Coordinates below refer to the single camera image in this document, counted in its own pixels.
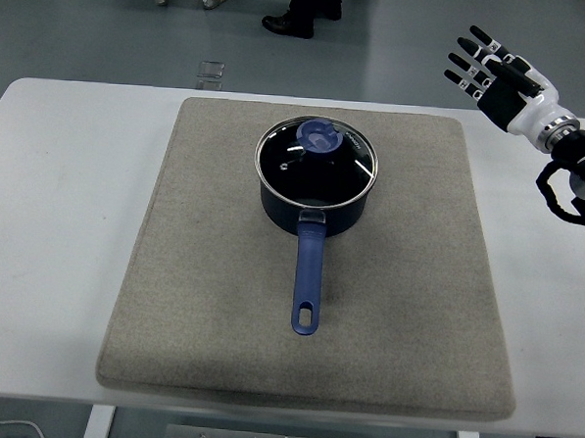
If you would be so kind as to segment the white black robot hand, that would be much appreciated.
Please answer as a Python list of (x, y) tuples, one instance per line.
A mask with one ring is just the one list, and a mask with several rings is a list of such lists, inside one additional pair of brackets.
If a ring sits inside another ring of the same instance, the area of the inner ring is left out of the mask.
[(456, 67), (444, 76), (467, 94), (500, 130), (527, 138), (544, 153), (553, 150), (580, 122), (559, 104), (557, 88), (525, 59), (507, 49), (482, 28), (469, 29), (472, 39), (459, 37), (463, 51), (451, 53)]

